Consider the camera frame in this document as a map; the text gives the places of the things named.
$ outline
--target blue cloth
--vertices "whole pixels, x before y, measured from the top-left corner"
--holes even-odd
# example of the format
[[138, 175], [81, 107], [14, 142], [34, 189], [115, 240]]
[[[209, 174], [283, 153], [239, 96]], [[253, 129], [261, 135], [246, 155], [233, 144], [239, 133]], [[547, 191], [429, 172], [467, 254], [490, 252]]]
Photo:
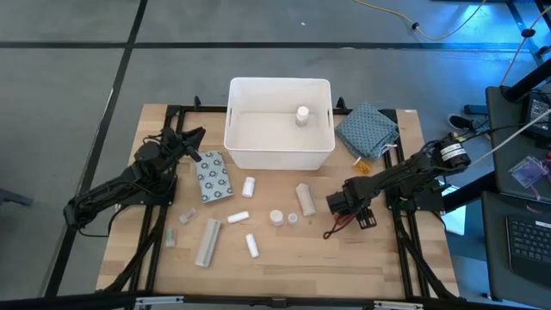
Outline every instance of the blue cloth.
[[368, 103], [355, 108], [335, 133], [355, 158], [377, 159], [398, 137], [398, 126]]

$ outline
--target white cable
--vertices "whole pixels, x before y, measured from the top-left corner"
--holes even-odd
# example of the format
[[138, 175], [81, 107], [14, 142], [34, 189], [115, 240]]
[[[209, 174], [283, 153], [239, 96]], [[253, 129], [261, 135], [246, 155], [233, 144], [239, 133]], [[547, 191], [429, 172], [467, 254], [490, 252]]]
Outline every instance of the white cable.
[[[532, 26], [530, 26], [529, 30], [532, 30], [532, 28], [534, 28], [534, 26], [536, 25], [537, 21], [539, 21], [549, 10], [551, 9], [551, 6], [547, 7], [537, 18], [536, 20], [532, 23]], [[507, 68], [507, 71], [505, 72], [505, 75], [503, 76], [503, 79], [501, 80], [501, 84], [500, 86], [503, 86], [503, 84], [505, 83], [505, 80], [507, 79], [507, 76], [509, 75], [509, 72], [511, 71], [511, 68], [513, 67], [513, 64], [515, 63], [515, 60], [517, 60], [517, 56], [518, 54], [520, 53], [520, 50], [523, 48], [524, 46], [524, 43], [526, 43], [526, 40], [528, 40], [528, 38], [524, 38], [524, 40], [520, 43], [520, 45], [518, 46], [518, 49], [517, 49], [517, 52], [515, 53], [515, 56], [513, 57], [513, 60], [511, 61], [511, 64], [509, 65], [509, 68]]]
[[475, 161], [473, 161], [469, 167], [473, 166], [474, 164], [478, 164], [480, 161], [482, 161], [482, 159], [484, 159], [486, 156], [496, 152], [499, 148], [501, 148], [501, 146], [504, 146], [507, 142], [511, 141], [513, 138], [515, 138], [516, 136], [518, 136], [521, 132], [523, 132], [526, 128], [534, 125], [535, 123], [537, 123], [540, 119], [542, 119], [543, 117], [545, 117], [546, 115], [548, 115], [549, 113], [551, 113], [551, 108], [549, 110], [547, 110], [544, 114], [536, 117], [533, 121], [529, 122], [528, 124], [524, 125], [524, 127], [518, 129], [518, 131], [516, 131], [514, 134], [512, 134], [509, 138], [507, 138], [505, 141], [501, 142], [498, 146], [494, 147], [493, 149], [491, 149], [491, 151], [489, 151], [488, 153], [484, 154], [484, 156], [482, 156], [481, 158], [478, 158], [476, 159]]

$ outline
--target white plastic bin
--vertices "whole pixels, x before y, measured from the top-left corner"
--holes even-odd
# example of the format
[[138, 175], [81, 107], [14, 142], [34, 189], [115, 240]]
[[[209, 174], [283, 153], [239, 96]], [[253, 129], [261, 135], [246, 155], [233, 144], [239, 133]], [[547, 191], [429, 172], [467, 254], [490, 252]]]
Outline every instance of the white plastic bin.
[[[295, 122], [300, 106], [310, 110], [304, 127]], [[224, 146], [241, 169], [319, 169], [335, 148], [329, 81], [234, 78]]]

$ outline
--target gray floor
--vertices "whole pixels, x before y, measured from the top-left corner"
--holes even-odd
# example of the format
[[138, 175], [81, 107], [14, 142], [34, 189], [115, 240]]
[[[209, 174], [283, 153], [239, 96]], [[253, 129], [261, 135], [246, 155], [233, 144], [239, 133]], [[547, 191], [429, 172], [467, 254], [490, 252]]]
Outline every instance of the gray floor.
[[[3, 0], [0, 40], [125, 41], [137, 0]], [[406, 12], [427, 33], [445, 34], [475, 8], [467, 3], [372, 0]], [[517, 4], [525, 23], [538, 12]], [[536, 44], [549, 44], [543, 22]], [[520, 42], [504, 4], [488, 4], [450, 43]], [[138, 41], [369, 41], [418, 42], [398, 17], [351, 1], [209, 0], [150, 1]], [[73, 195], [102, 116], [122, 50], [0, 49], [0, 188], [35, 199], [31, 208], [0, 207], [0, 300], [41, 294], [58, 242], [61, 208]], [[511, 51], [392, 50], [134, 50], [105, 141], [95, 183], [118, 174], [127, 163], [144, 103], [226, 103], [229, 81], [239, 76], [327, 78], [334, 99], [351, 107], [417, 109], [426, 139], [449, 131], [446, 115], [465, 104], [484, 104], [484, 88], [498, 85]], [[521, 53], [508, 84], [536, 67]], [[484, 138], [469, 142], [477, 158], [489, 150]], [[492, 168], [492, 161], [450, 178], [462, 186]], [[88, 229], [104, 233], [109, 214]], [[61, 294], [94, 290], [104, 239], [77, 238]], [[483, 301], [484, 264], [454, 257], [461, 295]], [[209, 306], [197, 306], [207, 309]]]

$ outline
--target black shoe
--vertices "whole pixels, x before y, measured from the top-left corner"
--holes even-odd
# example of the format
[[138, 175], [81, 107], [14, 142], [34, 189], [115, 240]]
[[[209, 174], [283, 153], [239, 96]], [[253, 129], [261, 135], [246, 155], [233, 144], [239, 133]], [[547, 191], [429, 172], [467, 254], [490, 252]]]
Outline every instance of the black shoe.
[[473, 121], [459, 115], [448, 115], [448, 124], [457, 130], [474, 130]]

